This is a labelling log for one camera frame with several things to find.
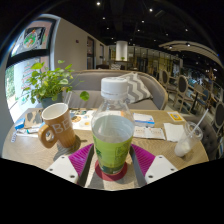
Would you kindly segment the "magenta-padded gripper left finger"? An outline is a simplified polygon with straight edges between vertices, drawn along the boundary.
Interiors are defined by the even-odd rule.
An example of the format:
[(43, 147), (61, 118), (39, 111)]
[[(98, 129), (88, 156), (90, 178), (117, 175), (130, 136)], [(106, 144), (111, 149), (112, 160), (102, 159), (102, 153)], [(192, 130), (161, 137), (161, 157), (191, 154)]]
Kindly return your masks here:
[(88, 177), (93, 154), (94, 145), (89, 144), (77, 150), (70, 156), (60, 156), (47, 168), (47, 171), (74, 184), (84, 187)]

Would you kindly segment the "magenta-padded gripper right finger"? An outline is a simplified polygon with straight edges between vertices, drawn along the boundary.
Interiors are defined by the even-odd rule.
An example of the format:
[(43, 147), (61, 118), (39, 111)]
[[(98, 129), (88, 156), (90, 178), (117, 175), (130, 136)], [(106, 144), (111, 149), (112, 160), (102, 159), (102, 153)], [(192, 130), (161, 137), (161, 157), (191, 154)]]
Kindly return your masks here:
[(132, 144), (130, 147), (130, 155), (140, 187), (178, 171), (165, 156), (155, 156), (140, 146)]

